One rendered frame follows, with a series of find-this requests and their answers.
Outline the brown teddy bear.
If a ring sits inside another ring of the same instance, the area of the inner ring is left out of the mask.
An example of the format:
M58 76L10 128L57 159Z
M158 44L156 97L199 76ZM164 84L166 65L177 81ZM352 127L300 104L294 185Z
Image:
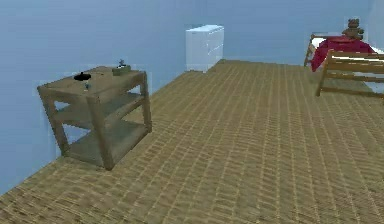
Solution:
M359 19L349 19L348 27L342 32L342 34L351 39L362 40L364 30L360 28L359 25L360 25Z

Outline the red blanket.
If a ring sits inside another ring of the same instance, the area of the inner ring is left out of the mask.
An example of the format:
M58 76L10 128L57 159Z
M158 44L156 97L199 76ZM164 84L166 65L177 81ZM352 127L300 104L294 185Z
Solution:
M328 51L374 53L372 47L361 40L347 36L332 36L320 42L311 60L311 69L315 72L324 62Z

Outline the brown wooden shelf table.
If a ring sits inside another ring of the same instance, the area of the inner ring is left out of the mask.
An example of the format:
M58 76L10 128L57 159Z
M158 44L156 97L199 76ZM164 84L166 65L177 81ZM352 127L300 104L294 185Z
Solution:
M106 66L84 73L91 78L72 75L37 90L61 154L111 170L152 131L147 74L114 76Z

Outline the green box with plant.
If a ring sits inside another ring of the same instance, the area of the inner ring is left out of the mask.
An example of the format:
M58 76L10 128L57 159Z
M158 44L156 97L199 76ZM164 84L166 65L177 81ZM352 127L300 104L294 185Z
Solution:
M131 66L127 65L123 59L119 61L119 65L116 68L112 69L114 76L121 76L123 74L129 73L131 71Z

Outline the wooden frame bed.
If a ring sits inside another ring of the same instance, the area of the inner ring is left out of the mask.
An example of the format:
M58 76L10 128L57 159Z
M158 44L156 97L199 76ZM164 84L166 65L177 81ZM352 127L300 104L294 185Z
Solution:
M311 65L312 57L319 43L329 37L332 36L317 33L313 33L310 36L303 63L304 67L308 64ZM321 92L334 92L384 99L384 93L364 92L338 87L327 87L324 85L326 79L384 83L384 51L374 47L372 47L372 49L374 50L374 53L329 50L324 62L319 67L322 69L322 72L315 95L319 96Z

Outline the white chest of drawers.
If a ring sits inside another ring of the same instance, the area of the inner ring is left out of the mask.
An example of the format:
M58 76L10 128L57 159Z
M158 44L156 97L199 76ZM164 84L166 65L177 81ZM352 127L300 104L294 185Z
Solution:
M223 58L224 27L204 25L185 31L186 70L207 72Z

